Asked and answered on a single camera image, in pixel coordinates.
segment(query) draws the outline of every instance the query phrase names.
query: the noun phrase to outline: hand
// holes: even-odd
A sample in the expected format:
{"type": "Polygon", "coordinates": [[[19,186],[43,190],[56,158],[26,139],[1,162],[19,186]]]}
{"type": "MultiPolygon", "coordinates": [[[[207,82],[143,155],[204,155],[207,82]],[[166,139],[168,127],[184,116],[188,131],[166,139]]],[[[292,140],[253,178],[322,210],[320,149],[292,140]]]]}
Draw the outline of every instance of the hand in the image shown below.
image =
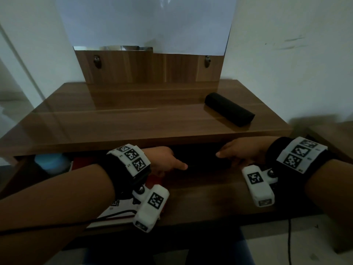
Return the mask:
{"type": "Polygon", "coordinates": [[[218,158],[230,158],[232,166],[244,168],[254,162],[265,163],[265,155],[271,144],[279,137],[242,137],[224,145],[216,153],[218,158]]]}
{"type": "Polygon", "coordinates": [[[142,150],[151,162],[152,174],[156,176],[163,177],[165,172],[172,169],[188,169],[188,165],[175,158],[173,151],[168,147],[155,147],[142,150]]]}

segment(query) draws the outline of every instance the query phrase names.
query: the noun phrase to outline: blue object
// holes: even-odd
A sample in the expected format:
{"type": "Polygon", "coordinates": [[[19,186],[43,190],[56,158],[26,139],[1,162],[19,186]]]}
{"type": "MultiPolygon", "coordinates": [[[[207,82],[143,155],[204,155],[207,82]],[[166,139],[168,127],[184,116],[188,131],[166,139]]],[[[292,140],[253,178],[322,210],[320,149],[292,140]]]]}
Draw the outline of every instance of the blue object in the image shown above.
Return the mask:
{"type": "Polygon", "coordinates": [[[44,170],[66,167],[67,158],[62,153],[38,154],[34,161],[44,170]]]}

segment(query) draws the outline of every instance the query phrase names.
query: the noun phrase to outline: wooden tabletop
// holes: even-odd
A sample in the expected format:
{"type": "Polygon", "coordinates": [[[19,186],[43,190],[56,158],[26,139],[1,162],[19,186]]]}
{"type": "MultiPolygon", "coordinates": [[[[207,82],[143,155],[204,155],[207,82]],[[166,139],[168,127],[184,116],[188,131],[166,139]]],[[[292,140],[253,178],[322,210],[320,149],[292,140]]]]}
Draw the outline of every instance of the wooden tabletop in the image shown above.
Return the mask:
{"type": "Polygon", "coordinates": [[[237,80],[66,83],[0,139],[0,156],[229,141],[289,135],[290,126],[237,80]],[[217,92],[256,116],[241,128],[204,105],[217,92]]]}
{"type": "Polygon", "coordinates": [[[310,126],[307,133],[342,161],[353,164],[353,121],[310,126]]]}

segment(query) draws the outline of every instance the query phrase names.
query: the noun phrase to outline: black foam roller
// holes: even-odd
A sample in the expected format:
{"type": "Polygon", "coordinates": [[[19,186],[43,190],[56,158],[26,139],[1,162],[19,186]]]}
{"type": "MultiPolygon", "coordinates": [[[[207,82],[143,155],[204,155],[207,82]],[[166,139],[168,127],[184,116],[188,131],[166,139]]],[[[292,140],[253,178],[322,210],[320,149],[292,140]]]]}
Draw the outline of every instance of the black foam roller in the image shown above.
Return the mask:
{"type": "Polygon", "coordinates": [[[205,104],[239,127],[249,124],[255,116],[252,112],[240,107],[218,93],[208,94],[205,104]]]}

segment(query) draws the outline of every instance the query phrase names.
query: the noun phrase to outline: wood grain surface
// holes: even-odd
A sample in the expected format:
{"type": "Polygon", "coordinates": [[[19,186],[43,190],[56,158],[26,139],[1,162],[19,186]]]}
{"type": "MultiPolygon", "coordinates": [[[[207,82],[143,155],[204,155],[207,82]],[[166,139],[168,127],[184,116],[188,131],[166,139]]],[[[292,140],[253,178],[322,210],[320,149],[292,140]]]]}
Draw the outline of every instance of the wood grain surface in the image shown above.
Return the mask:
{"type": "Polygon", "coordinates": [[[237,80],[89,85],[67,83],[0,139],[0,156],[227,142],[288,136],[290,126],[237,80]],[[217,92],[256,116],[237,127],[204,105],[217,92]]]}
{"type": "Polygon", "coordinates": [[[224,56],[156,54],[152,51],[75,51],[86,83],[192,83],[218,81],[224,56]],[[98,55],[102,68],[93,63],[98,55]]]}
{"type": "Polygon", "coordinates": [[[353,121],[313,125],[307,133],[328,146],[342,161],[353,164],[353,121]]]}

